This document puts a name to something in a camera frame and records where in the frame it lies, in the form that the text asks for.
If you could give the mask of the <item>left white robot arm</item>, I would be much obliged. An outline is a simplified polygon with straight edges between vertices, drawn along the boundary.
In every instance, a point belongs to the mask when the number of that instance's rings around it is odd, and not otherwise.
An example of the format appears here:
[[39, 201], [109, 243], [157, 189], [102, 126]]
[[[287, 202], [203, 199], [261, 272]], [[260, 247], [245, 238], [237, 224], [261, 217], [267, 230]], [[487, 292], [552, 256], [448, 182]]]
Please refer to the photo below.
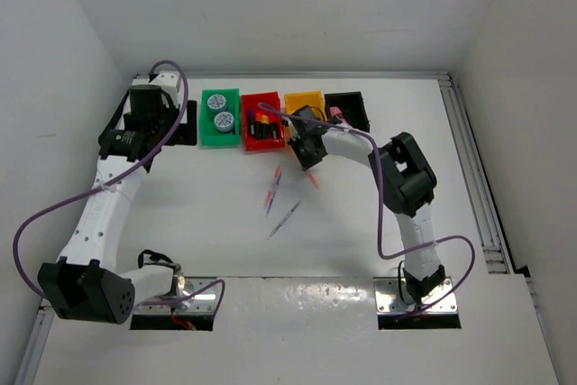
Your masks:
[[139, 261], [117, 273], [117, 252], [131, 204], [156, 153], [182, 125], [187, 109], [175, 73], [129, 87], [117, 113], [98, 139], [94, 186], [77, 227], [53, 263], [42, 264], [38, 282], [61, 319], [122, 324], [133, 308], [155, 298], [172, 300], [180, 266], [169, 259]]

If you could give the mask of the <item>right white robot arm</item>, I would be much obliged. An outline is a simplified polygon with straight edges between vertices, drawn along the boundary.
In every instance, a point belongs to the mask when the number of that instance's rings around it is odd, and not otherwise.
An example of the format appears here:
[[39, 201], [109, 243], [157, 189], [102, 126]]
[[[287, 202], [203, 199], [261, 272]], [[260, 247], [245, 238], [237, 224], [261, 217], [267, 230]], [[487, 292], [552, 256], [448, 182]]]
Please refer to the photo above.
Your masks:
[[369, 133], [351, 127], [340, 115], [323, 121], [308, 105], [287, 118], [296, 135], [289, 143], [304, 169], [334, 155], [371, 170], [379, 196], [378, 224], [384, 221], [384, 209], [392, 212], [403, 244], [401, 252], [385, 254], [379, 228], [379, 255], [386, 260], [405, 257], [406, 291], [415, 303], [422, 304], [444, 282], [445, 269], [436, 251], [431, 216], [437, 179], [414, 137], [400, 133], [378, 146]]

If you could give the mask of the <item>yellow cap black highlighter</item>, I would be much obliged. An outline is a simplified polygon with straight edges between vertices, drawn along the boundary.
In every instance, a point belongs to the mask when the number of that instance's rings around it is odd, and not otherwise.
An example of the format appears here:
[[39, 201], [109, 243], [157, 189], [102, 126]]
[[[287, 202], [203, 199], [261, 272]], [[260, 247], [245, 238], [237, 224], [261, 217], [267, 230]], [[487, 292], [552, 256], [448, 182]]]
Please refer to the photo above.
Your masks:
[[270, 118], [267, 115], [261, 116], [261, 138], [263, 140], [270, 138]]

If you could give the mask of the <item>purple cap black highlighter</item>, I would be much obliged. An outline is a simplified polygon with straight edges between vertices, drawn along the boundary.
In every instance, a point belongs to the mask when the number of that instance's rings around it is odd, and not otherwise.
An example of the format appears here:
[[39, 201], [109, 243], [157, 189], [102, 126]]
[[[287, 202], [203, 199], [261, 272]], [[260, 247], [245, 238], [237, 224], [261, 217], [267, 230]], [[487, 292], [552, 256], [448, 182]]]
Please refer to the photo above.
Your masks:
[[247, 110], [247, 135], [249, 137], [255, 136], [255, 112], [252, 108]]

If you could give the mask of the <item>orange cap black highlighter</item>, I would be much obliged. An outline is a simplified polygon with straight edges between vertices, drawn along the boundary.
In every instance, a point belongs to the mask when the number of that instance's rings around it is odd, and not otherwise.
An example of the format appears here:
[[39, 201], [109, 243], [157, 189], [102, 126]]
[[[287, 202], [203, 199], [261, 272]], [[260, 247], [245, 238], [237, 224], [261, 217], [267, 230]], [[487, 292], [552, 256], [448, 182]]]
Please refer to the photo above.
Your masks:
[[256, 140], [261, 140], [262, 139], [262, 134], [261, 134], [261, 113], [257, 113], [255, 115], [255, 120], [254, 120], [254, 138]]

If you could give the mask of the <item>pink capped tube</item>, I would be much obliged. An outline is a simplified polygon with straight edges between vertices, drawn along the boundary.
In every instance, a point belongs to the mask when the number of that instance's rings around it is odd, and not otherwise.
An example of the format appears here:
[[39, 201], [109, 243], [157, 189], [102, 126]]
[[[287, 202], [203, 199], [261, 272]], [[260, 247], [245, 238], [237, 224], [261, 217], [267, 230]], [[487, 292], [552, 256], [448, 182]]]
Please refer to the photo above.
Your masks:
[[332, 124], [341, 125], [345, 128], [351, 128], [352, 126], [346, 120], [342, 110], [338, 106], [330, 106], [330, 121]]

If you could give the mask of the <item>orange pen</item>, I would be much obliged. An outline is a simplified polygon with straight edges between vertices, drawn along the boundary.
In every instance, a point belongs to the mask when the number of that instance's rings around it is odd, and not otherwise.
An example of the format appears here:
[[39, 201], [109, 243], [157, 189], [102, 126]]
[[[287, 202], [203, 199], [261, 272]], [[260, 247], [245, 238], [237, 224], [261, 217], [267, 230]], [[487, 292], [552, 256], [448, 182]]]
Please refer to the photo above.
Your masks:
[[320, 189], [318, 181], [315, 177], [315, 175], [310, 171], [307, 170], [307, 176], [309, 178], [309, 180], [311, 181], [312, 185], [316, 188], [316, 189]]

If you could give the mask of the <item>pink cap black highlighter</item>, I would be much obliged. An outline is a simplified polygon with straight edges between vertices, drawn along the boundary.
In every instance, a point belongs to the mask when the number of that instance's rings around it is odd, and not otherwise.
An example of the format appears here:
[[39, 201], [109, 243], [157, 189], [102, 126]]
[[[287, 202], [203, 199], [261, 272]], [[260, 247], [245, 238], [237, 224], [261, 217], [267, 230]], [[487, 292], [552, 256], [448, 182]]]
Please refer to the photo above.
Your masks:
[[279, 124], [270, 123], [269, 124], [269, 136], [272, 140], [278, 140], [279, 138]]

